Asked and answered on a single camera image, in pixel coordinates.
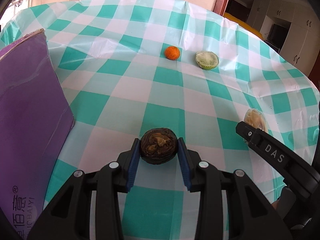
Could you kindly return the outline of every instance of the purple box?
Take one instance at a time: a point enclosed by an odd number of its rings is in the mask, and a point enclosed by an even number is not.
[[[0,50],[0,207],[25,239],[73,124],[44,30]]]

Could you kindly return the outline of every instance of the cabinet door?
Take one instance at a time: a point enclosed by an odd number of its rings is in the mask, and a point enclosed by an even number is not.
[[[256,16],[258,14],[259,6],[260,6],[260,0],[254,0],[253,5],[251,7],[250,14],[249,14],[247,22],[246,22],[247,25],[253,27],[254,21],[256,20]]]
[[[277,1],[277,0],[271,0],[270,1],[270,5],[269,5],[269,8],[268,8],[268,12],[267,12],[267,15],[269,17],[275,17],[277,18],[278,17],[278,14],[279,14],[279,11],[281,9],[281,1]]]
[[[256,20],[254,21],[253,28],[260,32],[264,19],[269,8],[269,0],[261,0],[260,6],[258,7],[258,14]]]
[[[282,1],[278,18],[292,22],[295,7],[294,3]]]
[[[308,76],[316,62],[320,49],[320,38],[311,31],[307,32],[302,49],[294,66]]]
[[[292,23],[295,25],[298,25],[304,29],[308,29],[309,22],[310,22],[310,14],[311,9],[304,7],[302,5],[296,5],[296,8],[294,10]]]
[[[294,65],[294,62],[301,51],[306,35],[306,29],[292,23],[288,36],[280,51],[280,56],[290,64]]]
[[[320,21],[313,10],[310,13],[309,31],[314,35],[320,36]]]

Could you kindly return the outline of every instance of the checkered tablecloth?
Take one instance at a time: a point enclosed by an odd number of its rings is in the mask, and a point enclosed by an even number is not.
[[[236,23],[181,0],[57,2],[16,15],[0,48],[39,28],[76,119],[47,202],[73,171],[101,169],[156,127],[172,129],[218,169],[243,169],[272,202],[282,177],[235,133],[250,107],[264,113],[269,134],[312,162],[318,90]],[[169,45],[180,48],[177,61],[164,57]],[[216,53],[219,67],[199,68],[200,50]],[[199,194],[186,191],[177,158],[159,166],[141,160],[119,203],[126,239],[194,237]]]

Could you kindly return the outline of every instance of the green and white tablecloth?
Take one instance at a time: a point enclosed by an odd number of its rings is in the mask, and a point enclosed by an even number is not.
[[[318,90],[234,22],[181,0],[57,2],[16,15],[0,48],[38,28],[76,119],[46,201],[76,169],[99,170],[134,138],[168,127],[218,169],[243,169],[272,202],[282,178],[235,133],[250,107],[264,113],[269,134],[312,162]],[[164,57],[169,45],[180,48],[177,61]],[[200,69],[200,50],[216,53],[219,67]],[[160,166],[141,160],[135,186],[119,203],[126,239],[194,237],[199,194],[186,191],[177,158]]]

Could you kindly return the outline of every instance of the yellow couch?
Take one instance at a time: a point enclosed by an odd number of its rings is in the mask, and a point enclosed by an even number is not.
[[[238,23],[239,26],[242,28],[246,29],[247,31],[253,33],[254,35],[258,36],[261,40],[264,40],[263,36],[261,35],[260,32],[258,32],[256,29],[252,28],[251,26],[247,25],[245,22],[240,21],[236,17],[233,17],[231,14],[224,13],[223,17],[229,19],[230,21],[233,21],[235,23]]]

